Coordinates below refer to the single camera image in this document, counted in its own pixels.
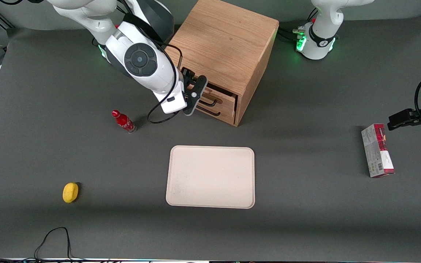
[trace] red bottle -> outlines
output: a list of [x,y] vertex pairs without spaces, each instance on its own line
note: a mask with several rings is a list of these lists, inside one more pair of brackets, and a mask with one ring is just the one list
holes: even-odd
[[118,125],[120,125],[128,133],[133,133],[136,131],[136,126],[126,115],[120,113],[118,110],[112,111],[111,114],[113,117],[115,117]]

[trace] bottle cap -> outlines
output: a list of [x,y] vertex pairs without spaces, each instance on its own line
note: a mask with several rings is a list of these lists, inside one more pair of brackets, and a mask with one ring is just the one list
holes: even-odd
[[121,113],[118,110],[114,110],[111,112],[111,114],[113,115],[113,117],[118,118],[120,117]]

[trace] drawer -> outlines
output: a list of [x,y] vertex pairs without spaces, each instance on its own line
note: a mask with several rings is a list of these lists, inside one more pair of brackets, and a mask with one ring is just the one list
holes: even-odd
[[232,125],[235,122],[235,103],[236,95],[227,95],[207,86],[197,110]]

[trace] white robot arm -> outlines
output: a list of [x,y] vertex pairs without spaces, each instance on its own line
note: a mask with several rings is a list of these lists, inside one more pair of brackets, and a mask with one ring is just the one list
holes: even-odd
[[185,75],[174,66],[162,49],[174,33],[170,11],[157,0],[123,0],[128,13],[118,28],[107,15],[117,7],[116,0],[47,0],[57,13],[86,27],[99,43],[102,55],[124,75],[152,90],[164,113],[176,115],[183,110],[192,115],[207,79]]
[[318,9],[318,16],[316,22],[299,27],[304,36],[297,43],[297,51],[311,60],[324,58],[332,50],[334,36],[344,21],[341,8],[359,7],[372,2],[374,0],[311,0]]

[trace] wood grain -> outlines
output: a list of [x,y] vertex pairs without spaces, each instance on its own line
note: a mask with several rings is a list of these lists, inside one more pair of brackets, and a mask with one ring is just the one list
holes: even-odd
[[244,95],[239,96],[234,124],[235,126],[239,125],[241,118],[243,117],[243,114],[246,111],[246,108],[248,107],[249,102],[251,101],[251,98],[253,97],[253,94],[259,85],[259,82],[261,81],[262,75],[264,75],[264,72],[266,71],[266,67],[269,62],[269,57],[272,51],[272,46],[274,45],[274,41],[276,39],[276,34],[277,28],[274,29],[273,36],[267,42],[265,52],[261,55],[261,58],[259,59],[259,63],[255,68],[251,80],[247,85],[246,92],[244,93]]
[[[199,0],[170,41],[182,66],[210,83],[243,95],[279,22],[220,0]],[[173,48],[167,53],[178,62]]]
[[215,99],[217,99],[217,103],[213,107],[208,107],[202,103],[198,105],[200,107],[205,108],[206,110],[210,110],[214,113],[219,113],[219,116],[213,116],[203,110],[197,109],[201,112],[206,113],[207,115],[211,115],[219,120],[222,120],[230,125],[234,125],[235,123],[235,103],[236,103],[236,95],[227,96],[223,93],[218,92],[217,90],[213,90],[210,88],[206,88],[204,93],[201,97],[201,100],[206,103],[212,103]]

